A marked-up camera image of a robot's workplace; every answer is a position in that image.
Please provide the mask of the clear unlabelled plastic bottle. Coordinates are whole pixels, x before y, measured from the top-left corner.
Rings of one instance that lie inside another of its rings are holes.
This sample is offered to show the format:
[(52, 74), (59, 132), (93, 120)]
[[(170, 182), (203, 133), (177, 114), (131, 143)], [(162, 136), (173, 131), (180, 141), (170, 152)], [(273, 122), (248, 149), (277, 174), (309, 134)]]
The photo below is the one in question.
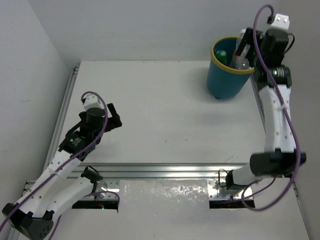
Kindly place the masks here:
[(240, 56), (236, 55), (236, 51), (238, 50), (238, 47), (240, 46), (241, 40), (242, 40), (243, 36), (245, 35), (245, 32), (246, 32), (246, 29), (242, 29), (240, 31), (239, 37), (236, 40), (235, 50), (232, 55), (231, 62), (229, 64), (230, 68), (238, 69), (238, 70), (246, 70), (246, 69), (250, 68), (250, 62), (248, 59), (246, 59), (246, 55), (247, 55), (248, 50), (250, 48), (250, 46), (248, 44), (244, 47)]

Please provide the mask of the green Sprite bottle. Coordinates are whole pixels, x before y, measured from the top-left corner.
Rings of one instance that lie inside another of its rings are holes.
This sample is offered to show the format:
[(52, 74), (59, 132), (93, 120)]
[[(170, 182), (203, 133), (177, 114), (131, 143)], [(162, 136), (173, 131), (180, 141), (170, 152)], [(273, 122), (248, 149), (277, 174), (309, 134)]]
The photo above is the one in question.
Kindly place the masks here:
[(217, 58), (217, 60), (221, 64), (226, 65), (226, 63), (227, 63), (227, 53), (224, 50), (218, 50), (215, 53), (215, 57)]

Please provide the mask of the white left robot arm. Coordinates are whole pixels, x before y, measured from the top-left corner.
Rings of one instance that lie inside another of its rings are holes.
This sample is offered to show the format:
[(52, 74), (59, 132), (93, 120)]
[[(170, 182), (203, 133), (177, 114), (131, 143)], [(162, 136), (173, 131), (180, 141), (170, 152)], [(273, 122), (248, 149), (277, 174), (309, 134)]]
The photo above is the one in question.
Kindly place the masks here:
[(7, 203), (2, 214), (10, 225), (30, 240), (43, 240), (51, 232), (54, 222), (78, 200), (97, 197), (104, 181), (87, 166), (67, 188), (58, 192), (72, 171), (95, 150), (104, 133), (123, 124), (114, 105), (84, 104), (80, 122), (73, 126), (58, 146), (53, 159), (32, 187), (15, 203)]

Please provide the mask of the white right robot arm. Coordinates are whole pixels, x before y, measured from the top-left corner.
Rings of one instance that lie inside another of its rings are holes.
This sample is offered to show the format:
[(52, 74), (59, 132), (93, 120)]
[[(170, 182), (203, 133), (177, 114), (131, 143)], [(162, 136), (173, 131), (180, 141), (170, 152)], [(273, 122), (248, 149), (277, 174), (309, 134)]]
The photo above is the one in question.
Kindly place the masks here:
[(253, 81), (264, 116), (264, 151), (253, 153), (249, 163), (231, 170), (225, 178), (227, 190), (243, 188), (255, 181), (272, 177), (291, 177), (295, 171), (297, 155), (303, 165), (307, 156), (297, 151), (294, 135), (288, 124), (290, 118), (291, 71), (282, 64), (289, 43), (289, 33), (280, 28), (266, 32), (256, 31), (257, 44), (264, 63), (260, 63), (252, 48), (253, 29), (245, 32), (242, 44), (249, 44), (247, 59), (253, 61)]

